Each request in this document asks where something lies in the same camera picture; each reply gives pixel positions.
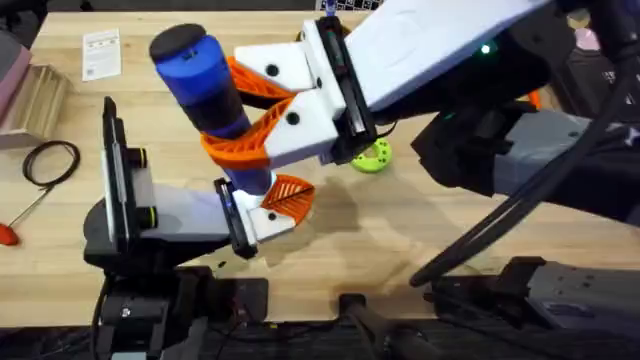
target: white plastic part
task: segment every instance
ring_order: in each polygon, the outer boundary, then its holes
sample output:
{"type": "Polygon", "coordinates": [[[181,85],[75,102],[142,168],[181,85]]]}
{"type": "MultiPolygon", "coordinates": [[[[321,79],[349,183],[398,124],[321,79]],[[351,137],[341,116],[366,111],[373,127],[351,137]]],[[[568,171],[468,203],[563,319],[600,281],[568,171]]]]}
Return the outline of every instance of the white plastic part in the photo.
{"type": "Polygon", "coordinates": [[[102,169],[102,186],[104,187],[104,202],[107,208],[107,229],[109,241],[113,243],[115,240],[115,221],[113,219],[113,203],[111,202],[111,186],[109,184],[109,167],[107,164],[107,152],[102,150],[100,153],[100,165],[102,169]]]}
{"type": "Polygon", "coordinates": [[[322,87],[319,87],[318,90],[323,105],[330,114],[330,119],[337,120],[347,105],[338,86],[338,81],[333,75],[333,70],[331,69],[327,52],[324,50],[324,45],[322,45],[322,39],[315,21],[305,20],[302,24],[300,36],[314,83],[317,85],[318,79],[322,82],[322,87]]]}
{"type": "Polygon", "coordinates": [[[367,105],[384,109],[550,1],[385,1],[346,39],[367,105]]]}
{"type": "Polygon", "coordinates": [[[272,169],[331,149],[338,132],[331,120],[331,109],[324,104],[320,89],[296,95],[264,143],[272,169]],[[287,122],[290,113],[297,114],[298,123],[287,122]]]}
{"type": "MultiPolygon", "coordinates": [[[[276,174],[271,172],[271,186],[275,184],[276,179],[276,174]]],[[[267,241],[296,226],[295,219],[260,207],[264,198],[264,196],[250,195],[242,190],[233,192],[233,199],[242,219],[247,242],[251,246],[257,246],[258,243],[267,241]],[[275,220],[269,220],[269,214],[272,212],[276,214],[275,220]]]]}
{"type": "Polygon", "coordinates": [[[238,63],[283,89],[298,92],[314,86],[302,43],[241,46],[234,55],[238,63]],[[267,74],[269,65],[278,69],[277,75],[267,74]]]}
{"type": "Polygon", "coordinates": [[[249,211],[249,217],[259,243],[271,240],[296,226],[294,218],[261,207],[249,211]]]}
{"type": "Polygon", "coordinates": [[[196,191],[154,185],[158,227],[142,231],[142,238],[166,241],[223,241],[229,236],[220,197],[196,191]]]}

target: black clamp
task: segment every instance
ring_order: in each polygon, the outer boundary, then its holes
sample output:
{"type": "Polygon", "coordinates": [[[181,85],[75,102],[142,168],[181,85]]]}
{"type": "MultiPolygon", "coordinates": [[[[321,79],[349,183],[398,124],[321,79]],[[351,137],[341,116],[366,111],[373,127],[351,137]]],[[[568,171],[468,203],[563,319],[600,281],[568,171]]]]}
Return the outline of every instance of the black clamp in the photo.
{"type": "Polygon", "coordinates": [[[241,258],[247,260],[251,259],[258,253],[258,250],[255,246],[251,246],[251,244],[249,244],[247,233],[244,231],[242,218],[240,217],[238,206],[236,205],[236,201],[232,195],[235,191],[233,183],[220,178],[215,180],[213,185],[220,196],[220,203],[222,204],[224,217],[227,220],[227,225],[229,226],[229,239],[231,241],[231,248],[233,249],[233,252],[241,258]]]}

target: white paper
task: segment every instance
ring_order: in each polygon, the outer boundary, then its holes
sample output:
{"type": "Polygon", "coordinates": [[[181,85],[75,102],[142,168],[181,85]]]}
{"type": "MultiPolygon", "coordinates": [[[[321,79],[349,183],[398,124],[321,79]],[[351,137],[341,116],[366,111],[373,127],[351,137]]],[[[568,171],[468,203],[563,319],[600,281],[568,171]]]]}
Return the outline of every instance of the white paper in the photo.
{"type": "Polygon", "coordinates": [[[120,75],[120,31],[84,34],[82,37],[82,81],[120,75]]]}

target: blue cylinder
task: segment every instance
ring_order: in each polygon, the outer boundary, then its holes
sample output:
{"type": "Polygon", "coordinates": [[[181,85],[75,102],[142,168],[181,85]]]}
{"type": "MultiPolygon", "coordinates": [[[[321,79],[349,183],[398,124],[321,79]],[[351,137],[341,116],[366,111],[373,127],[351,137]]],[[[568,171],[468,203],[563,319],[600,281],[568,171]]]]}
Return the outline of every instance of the blue cylinder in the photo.
{"type": "MultiPolygon", "coordinates": [[[[251,123],[242,108],[220,43],[204,28],[183,24],[163,31],[149,53],[156,71],[200,132],[236,139],[251,123]]],[[[264,195],[271,187],[271,171],[223,168],[237,189],[264,195]]]]}

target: screwdriver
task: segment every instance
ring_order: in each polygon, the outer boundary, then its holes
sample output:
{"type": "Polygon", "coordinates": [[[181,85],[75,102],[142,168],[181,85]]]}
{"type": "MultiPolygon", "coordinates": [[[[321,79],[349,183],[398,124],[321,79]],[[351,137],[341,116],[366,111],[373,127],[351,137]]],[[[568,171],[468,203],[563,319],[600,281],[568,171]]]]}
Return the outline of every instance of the screwdriver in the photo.
{"type": "Polygon", "coordinates": [[[20,238],[18,234],[13,230],[11,226],[16,223],[16,221],[20,220],[29,210],[33,209],[34,206],[38,205],[38,203],[51,191],[53,188],[45,189],[37,199],[35,199],[31,205],[29,205],[26,209],[24,209],[18,216],[16,216],[9,225],[0,224],[0,244],[6,246],[15,246],[20,242],[20,238]]]}
{"type": "Polygon", "coordinates": [[[75,146],[74,144],[68,141],[63,141],[63,140],[47,141],[45,143],[38,145],[29,154],[27,154],[27,157],[24,159],[24,162],[22,163],[22,175],[30,183],[40,186],[40,190],[42,191],[42,194],[40,194],[40,196],[38,196],[31,203],[31,205],[29,205],[18,216],[16,216],[9,223],[9,225],[0,224],[0,245],[6,245],[6,246],[18,245],[18,243],[20,242],[20,238],[18,237],[18,234],[16,234],[15,230],[13,230],[11,226],[13,226],[13,224],[15,224],[18,220],[20,220],[23,216],[25,216],[29,211],[31,211],[31,209],[33,209],[34,206],[38,205],[42,201],[42,199],[44,199],[44,197],[47,196],[51,192],[51,190],[53,190],[56,187],[56,185],[61,184],[62,182],[70,178],[71,175],[73,175],[73,173],[78,168],[79,164],[80,164],[80,150],[78,150],[78,147],[75,146]],[[54,146],[64,147],[64,149],[69,153],[69,155],[71,155],[71,164],[65,170],[65,172],[62,173],[62,175],[58,176],[57,178],[50,181],[46,181],[46,182],[38,181],[33,177],[33,174],[32,174],[33,163],[35,159],[38,157],[38,155],[40,155],[43,151],[49,148],[52,148],[54,146]]]}

